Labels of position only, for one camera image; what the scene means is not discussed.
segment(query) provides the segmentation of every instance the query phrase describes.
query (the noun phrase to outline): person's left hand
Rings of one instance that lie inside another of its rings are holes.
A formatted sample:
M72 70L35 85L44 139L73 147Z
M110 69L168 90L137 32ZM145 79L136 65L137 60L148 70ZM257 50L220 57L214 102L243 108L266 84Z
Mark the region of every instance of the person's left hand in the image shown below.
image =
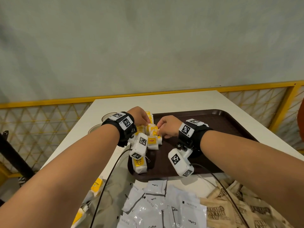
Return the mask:
M147 113L139 106L130 109L129 111L127 111L127 113L133 116L135 121L134 124L136 126L147 126L148 123L151 123Z

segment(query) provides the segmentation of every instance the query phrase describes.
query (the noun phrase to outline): hand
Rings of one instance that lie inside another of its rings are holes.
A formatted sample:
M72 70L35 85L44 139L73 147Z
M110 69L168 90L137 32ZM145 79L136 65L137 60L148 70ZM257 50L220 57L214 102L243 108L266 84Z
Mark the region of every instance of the hand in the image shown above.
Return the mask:
M158 134L164 136L164 138L177 137L181 124L182 122L173 115L164 116L157 123Z
M134 124L136 126L147 126L148 123L151 123L147 113L139 106L130 109L129 111L127 111L127 113L133 116Z

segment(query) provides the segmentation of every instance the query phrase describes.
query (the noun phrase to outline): white table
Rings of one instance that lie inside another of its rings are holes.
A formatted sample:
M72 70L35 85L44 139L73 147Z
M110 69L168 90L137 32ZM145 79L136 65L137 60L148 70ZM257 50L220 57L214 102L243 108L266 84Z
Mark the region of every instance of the white table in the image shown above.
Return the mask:
M250 134L252 134L259 142L276 148L282 152L290 154L304 161L304 156L273 134L266 127L261 125L245 111L228 100L225 96L217 91L190 92L179 94L165 95L149 95L126 98L108 98L95 100L81 119L77 122L74 128L54 151L51 157L44 164L48 164L59 153L68 146L85 136L89 129L101 123L101 118L110 112L127 111L132 107L140 106L146 111L154 113L192 111L203 109L220 109L229 113L236 119ZM102 172L104 178L108 178L116 160L122 153L124 148L118 147L115 149L111 159ZM200 197L205 197L214 188L212 184L215 180L212 177L200 178L191 176L182 180L170 180L168 184L174 184L180 189L189 192L194 192ZM136 185L145 187L146 183L139 181Z

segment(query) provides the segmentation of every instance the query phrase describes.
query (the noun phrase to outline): triangular lattice pattern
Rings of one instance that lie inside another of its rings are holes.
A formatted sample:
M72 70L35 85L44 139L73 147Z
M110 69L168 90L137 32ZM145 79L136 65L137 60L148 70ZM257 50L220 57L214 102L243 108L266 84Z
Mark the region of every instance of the triangular lattice pattern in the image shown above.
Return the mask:
M267 128L283 100L287 88L222 93Z
M9 131L8 141L33 170L39 170L89 103L0 109L0 132ZM0 161L17 170L0 154Z
M299 89L298 94L292 101L291 106L285 115L285 118L279 125L279 128L276 132L276 135L278 135L281 139L283 139L296 150L304 149L304 142L300 137L297 122L297 115L303 98L304 86Z

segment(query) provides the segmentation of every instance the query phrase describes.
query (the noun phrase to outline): wrist strap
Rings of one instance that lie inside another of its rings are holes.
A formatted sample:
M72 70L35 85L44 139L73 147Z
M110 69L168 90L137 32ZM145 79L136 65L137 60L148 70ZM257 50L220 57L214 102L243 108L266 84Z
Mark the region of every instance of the wrist strap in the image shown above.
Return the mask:
M206 123L195 119L189 119L186 120L185 123L181 124L178 138L186 147L201 151L201 139L208 130L213 129L211 129Z
M128 144L128 139L137 132L137 128L134 124L134 118L127 112L117 112L105 120L102 125L111 124L114 125L120 134L118 146L125 147Z

